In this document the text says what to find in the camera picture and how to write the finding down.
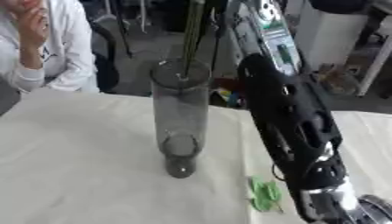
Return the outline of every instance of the white tablecloth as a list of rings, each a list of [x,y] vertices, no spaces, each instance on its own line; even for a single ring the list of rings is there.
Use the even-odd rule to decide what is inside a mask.
[[[359,193],[392,199],[392,119],[339,112],[342,154]],[[169,177],[149,98],[39,90],[0,118],[0,223],[303,223],[258,213],[246,177],[271,161],[246,111],[210,108],[206,148],[187,179]]]

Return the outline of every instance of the floor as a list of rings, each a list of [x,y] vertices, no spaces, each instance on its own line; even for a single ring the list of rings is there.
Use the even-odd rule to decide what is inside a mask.
[[[150,72],[151,69],[160,61],[169,58],[177,58],[181,55],[182,35],[178,33],[169,33],[160,30],[158,27],[147,27],[146,33],[142,32],[137,22],[131,22],[129,28],[128,41],[131,50],[134,53],[130,59],[123,47],[116,21],[108,20],[101,23],[109,29],[117,40],[116,66],[120,72],[121,79],[115,91],[119,95],[139,95],[149,96],[151,94]],[[105,54],[105,43],[100,37],[93,37],[93,48],[100,53]],[[207,35],[203,38],[197,59],[210,63],[212,50],[214,49],[213,35]],[[384,72],[383,76],[388,76],[389,71]],[[214,77],[235,76],[235,68],[231,63],[228,41],[223,39],[217,69]],[[379,85],[376,83],[372,86],[366,97],[358,98],[355,96],[326,96],[326,102],[332,110],[359,110],[376,113],[392,114],[392,99],[383,100],[376,92]],[[10,104],[13,100],[4,100],[4,93],[0,94],[0,108],[4,104]]]

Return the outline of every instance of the green leaf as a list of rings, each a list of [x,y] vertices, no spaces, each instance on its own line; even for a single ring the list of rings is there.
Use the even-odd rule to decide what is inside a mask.
[[[268,212],[274,206],[272,201],[262,198],[255,198],[252,200],[253,207],[260,212]]]
[[[277,203],[282,199],[282,194],[275,181],[265,183],[262,189],[269,200]]]
[[[264,183],[262,179],[256,176],[249,178],[250,188],[253,193],[256,193],[260,188],[263,187]]]

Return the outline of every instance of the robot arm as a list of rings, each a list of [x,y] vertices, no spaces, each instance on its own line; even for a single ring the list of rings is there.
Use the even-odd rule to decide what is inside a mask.
[[[356,198],[339,154],[342,136],[275,2],[232,1],[226,18],[249,110],[301,218],[391,221]]]

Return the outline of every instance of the person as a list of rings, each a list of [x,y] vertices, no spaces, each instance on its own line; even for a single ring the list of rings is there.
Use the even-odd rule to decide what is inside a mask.
[[[0,0],[0,77],[22,92],[97,93],[91,37],[78,0]]]

